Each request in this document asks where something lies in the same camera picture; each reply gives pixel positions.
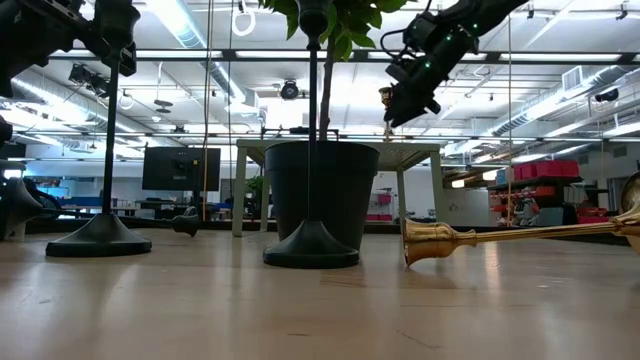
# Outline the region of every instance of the black plant pot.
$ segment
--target black plant pot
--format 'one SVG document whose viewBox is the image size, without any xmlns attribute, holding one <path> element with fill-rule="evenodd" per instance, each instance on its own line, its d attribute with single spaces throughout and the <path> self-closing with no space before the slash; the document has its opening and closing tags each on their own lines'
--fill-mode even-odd
<svg viewBox="0 0 640 360">
<path fill-rule="evenodd" d="M 336 240 L 352 249 L 360 249 L 379 155 L 365 145 L 318 142 L 314 214 Z M 266 150 L 280 240 L 291 235 L 307 213 L 307 160 L 306 141 Z"/>
</svg>

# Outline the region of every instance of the monitor screen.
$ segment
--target monitor screen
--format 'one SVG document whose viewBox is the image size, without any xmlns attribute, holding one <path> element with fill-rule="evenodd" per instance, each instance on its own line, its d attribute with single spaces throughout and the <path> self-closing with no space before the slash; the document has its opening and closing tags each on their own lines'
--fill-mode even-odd
<svg viewBox="0 0 640 360">
<path fill-rule="evenodd" d="M 204 152 L 184 147 L 153 147 L 144 153 L 144 190 L 203 190 Z M 207 149 L 207 191 L 220 188 L 220 149 Z"/>
</svg>

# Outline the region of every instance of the metal pole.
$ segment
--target metal pole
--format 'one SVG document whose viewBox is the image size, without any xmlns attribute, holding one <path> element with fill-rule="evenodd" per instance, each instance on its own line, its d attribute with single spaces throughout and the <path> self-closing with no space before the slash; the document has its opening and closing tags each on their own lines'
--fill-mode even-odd
<svg viewBox="0 0 640 360">
<path fill-rule="evenodd" d="M 309 84 L 309 159 L 308 159 L 308 187 L 307 187 L 307 217 L 310 220 L 315 220 L 314 216 L 314 182 L 315 182 L 315 167 L 317 157 L 317 134 L 316 134 L 316 122 L 318 113 L 318 49 L 316 47 L 309 47 L 311 52 L 311 64 L 309 66 L 310 72 L 310 84 Z"/>
<path fill-rule="evenodd" d="M 104 154 L 104 184 L 102 187 L 102 213 L 111 214 L 111 187 L 113 183 L 113 147 L 116 138 L 116 109 L 118 106 L 118 77 L 120 54 L 114 54 L 109 80 L 109 114 L 107 122 L 107 149 Z"/>
</svg>

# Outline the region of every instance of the table leg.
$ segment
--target table leg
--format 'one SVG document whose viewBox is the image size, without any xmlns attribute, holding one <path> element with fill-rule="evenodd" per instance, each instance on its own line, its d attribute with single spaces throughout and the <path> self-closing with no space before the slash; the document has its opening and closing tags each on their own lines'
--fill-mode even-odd
<svg viewBox="0 0 640 360">
<path fill-rule="evenodd" d="M 267 231 L 269 226 L 269 189 L 271 178 L 264 172 L 262 176 L 262 202 L 260 203 L 260 231 Z"/>
<path fill-rule="evenodd" d="M 446 222 L 446 201 L 442 188 L 442 168 L 439 152 L 431 153 L 431 178 L 433 181 L 433 202 L 436 207 L 436 221 Z"/>
<path fill-rule="evenodd" d="M 407 199 L 404 191 L 404 171 L 396 172 L 398 177 L 398 218 L 400 219 L 400 232 L 404 232 L 404 221 L 407 217 Z"/>
<path fill-rule="evenodd" d="M 233 223 L 231 233 L 233 236 L 242 236 L 242 220 L 244 218 L 245 178 L 247 176 L 247 148 L 238 148 L 238 160 L 236 162 L 235 191 L 233 195 Z"/>
</svg>

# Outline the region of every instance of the plant stem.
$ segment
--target plant stem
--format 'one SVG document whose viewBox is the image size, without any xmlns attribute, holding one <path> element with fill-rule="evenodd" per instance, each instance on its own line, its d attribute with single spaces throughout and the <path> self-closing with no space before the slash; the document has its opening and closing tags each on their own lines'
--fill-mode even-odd
<svg viewBox="0 0 640 360">
<path fill-rule="evenodd" d="M 324 63 L 324 82 L 322 85 L 322 101 L 320 102 L 320 141 L 327 140 L 329 130 L 329 101 L 331 99 L 331 78 L 333 77 L 334 53 L 336 48 L 336 35 L 332 32 L 327 39 L 327 59 Z"/>
</svg>

